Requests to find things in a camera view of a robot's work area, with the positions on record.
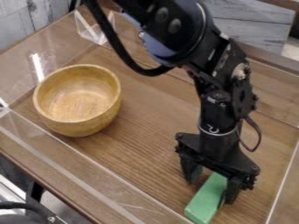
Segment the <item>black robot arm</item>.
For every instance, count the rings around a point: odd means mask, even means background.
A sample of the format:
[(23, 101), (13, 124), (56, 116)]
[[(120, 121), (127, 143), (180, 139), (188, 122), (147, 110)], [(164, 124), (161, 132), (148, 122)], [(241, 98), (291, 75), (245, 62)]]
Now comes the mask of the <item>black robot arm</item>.
[(193, 80), (200, 98), (199, 133), (179, 133), (176, 153), (181, 172), (192, 182), (207, 168), (224, 176), (220, 195), (227, 204), (255, 185), (260, 168), (244, 154), (255, 151), (240, 138), (241, 124), (255, 125), (256, 109), (248, 56), (213, 23), (201, 0), (112, 0), (140, 27), (140, 39), (160, 66), (136, 64), (120, 41), (99, 0), (83, 0), (119, 58), (144, 76), (155, 77), (179, 67)]

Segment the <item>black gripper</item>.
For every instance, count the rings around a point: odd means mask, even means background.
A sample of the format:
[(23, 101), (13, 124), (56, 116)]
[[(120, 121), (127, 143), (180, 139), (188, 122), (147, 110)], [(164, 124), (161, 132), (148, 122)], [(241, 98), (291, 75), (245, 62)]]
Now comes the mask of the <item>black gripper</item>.
[(207, 134), (179, 132), (175, 135), (175, 151), (180, 157), (181, 173), (188, 184), (193, 184), (204, 168), (228, 179), (224, 203), (232, 204), (241, 190), (252, 190), (260, 168), (239, 148), (232, 136), (209, 137)]

